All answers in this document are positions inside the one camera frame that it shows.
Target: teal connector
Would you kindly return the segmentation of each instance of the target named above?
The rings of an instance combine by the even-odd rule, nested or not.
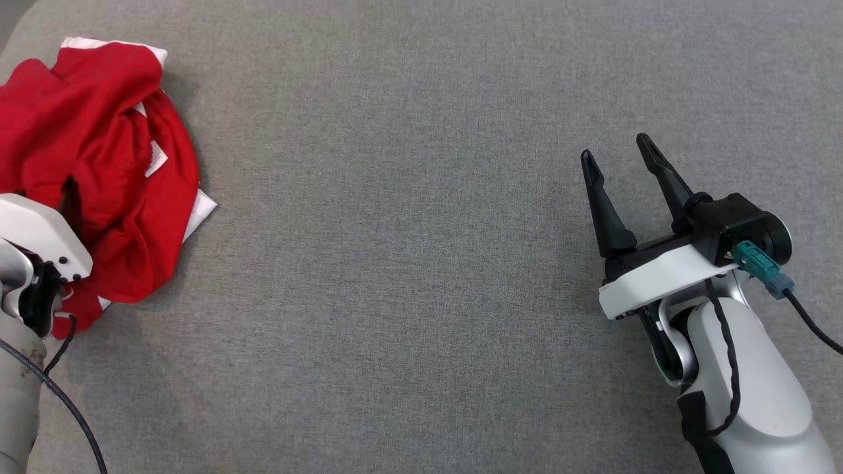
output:
[[[758,278],[764,284],[781,271],[776,261],[749,240],[735,245],[733,252],[735,263],[740,265],[741,270]]]
[[[741,270],[758,278],[776,299],[785,297],[784,290],[793,291],[793,280],[781,272],[781,266],[749,240],[735,245],[735,263]]]

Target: clothing label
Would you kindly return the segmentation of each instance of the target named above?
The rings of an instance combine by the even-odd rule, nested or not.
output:
[[[149,176],[151,176],[152,173],[154,173],[155,171],[158,171],[158,168],[161,168],[161,166],[163,166],[164,163],[167,163],[167,160],[169,159],[167,154],[164,153],[164,151],[161,149],[161,147],[159,147],[159,145],[155,142],[155,140],[152,141],[152,145],[153,145],[153,159],[152,159],[152,161],[149,162],[149,168],[147,169],[147,172],[146,172],[147,178]]]

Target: black cable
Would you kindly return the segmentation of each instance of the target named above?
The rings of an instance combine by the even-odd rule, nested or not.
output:
[[[22,363],[24,367],[30,370],[33,374],[35,374],[44,385],[47,386],[50,391],[52,391],[59,400],[64,403],[64,406],[70,410],[70,413],[76,418],[77,423],[79,423],[79,427],[82,428],[83,433],[85,433],[85,438],[88,439],[88,442],[91,445],[91,450],[94,451],[94,458],[97,460],[97,467],[99,467],[100,474],[107,474],[107,470],[105,469],[105,460],[103,459],[102,451],[99,450],[99,444],[97,444],[97,439],[94,437],[94,433],[91,431],[91,427],[88,426],[88,422],[85,421],[85,417],[82,416],[82,413],[76,408],[76,405],[73,405],[73,402],[70,400],[70,397],[67,396],[62,389],[56,385],[47,374],[44,373],[43,370],[39,369],[37,365],[35,365],[31,360],[26,358],[22,353],[15,349],[14,347],[10,346],[8,342],[0,339],[0,347],[3,348],[7,353],[11,354],[12,357],[16,358],[18,362]]]
[[[799,300],[796,298],[796,295],[789,289],[785,289],[781,291],[782,294],[785,295],[788,301],[791,302],[793,308],[796,310],[797,313],[802,317],[802,320],[805,321],[805,324],[808,325],[808,329],[810,329],[814,334],[819,337],[819,340],[825,342],[828,347],[831,347],[840,355],[843,355],[843,346],[838,344],[834,339],[828,337],[819,327],[817,327],[816,323],[813,322],[811,316],[808,315],[808,312],[802,307],[802,304],[799,303]]]
[[[723,424],[717,428],[706,431],[706,434],[715,437],[726,431],[726,428],[732,426],[735,417],[738,416],[738,409],[740,408],[740,378],[738,376],[738,358],[735,356],[735,344],[732,340],[732,332],[729,330],[729,323],[726,321],[726,314],[723,312],[723,306],[720,304],[720,299],[717,297],[717,292],[714,291],[714,283],[711,279],[706,280],[706,292],[711,304],[714,305],[714,313],[717,315],[717,320],[720,321],[720,331],[723,333],[723,341],[726,342],[726,354],[729,360],[729,368],[732,370],[732,401],[729,402],[729,414]]]
[[[67,346],[70,345],[70,341],[73,340],[73,335],[76,334],[76,316],[69,315],[68,317],[70,318],[70,334],[68,334],[64,342],[62,342],[62,346],[58,348],[56,355],[53,356],[50,363],[44,367],[44,375],[49,375],[50,371],[56,367],[59,359],[62,358],[62,355],[64,355],[65,351],[67,351]]]

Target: white trim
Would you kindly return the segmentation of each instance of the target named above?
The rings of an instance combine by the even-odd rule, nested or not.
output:
[[[132,109],[141,112],[142,116],[147,116],[147,108],[143,106],[143,102],[138,102]]]
[[[193,203],[193,210],[191,210],[191,216],[187,219],[187,229],[185,229],[185,238],[181,241],[184,242],[187,240],[188,237],[193,234],[199,224],[202,223],[209,215],[211,215],[211,211],[213,211],[217,207],[217,203],[214,202],[213,199],[208,197],[207,194],[202,192],[202,190],[198,190],[196,193],[196,201]]]
[[[95,40],[93,38],[83,38],[81,36],[71,37],[68,36],[67,38],[62,41],[62,48],[73,48],[78,50],[93,50],[110,43],[120,43],[122,45],[131,45],[131,46],[143,46],[148,48],[158,59],[158,63],[161,64],[161,68],[164,68],[164,62],[167,61],[167,51],[161,48],[156,48],[150,45],[144,45],[143,43],[130,43],[128,41],[102,41],[102,40]]]

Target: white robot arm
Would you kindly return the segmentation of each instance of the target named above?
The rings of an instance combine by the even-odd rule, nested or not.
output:
[[[0,194],[0,216],[0,346],[9,352],[0,354],[0,474],[26,472],[38,435],[42,382],[79,421],[105,472],[88,424],[42,370],[46,347],[41,338],[50,334],[62,306],[62,287],[91,273],[91,255],[67,216],[55,209],[16,194]]]
[[[836,474],[808,397],[741,289],[750,278],[745,269],[769,277],[764,283],[777,298],[795,301],[792,281],[778,273],[791,256],[787,228],[737,193],[719,201],[692,193],[647,135],[637,143],[673,214],[674,234],[638,245],[593,156],[583,152],[606,259],[604,313],[612,320],[639,316],[657,366],[679,388],[683,435],[706,474]]]

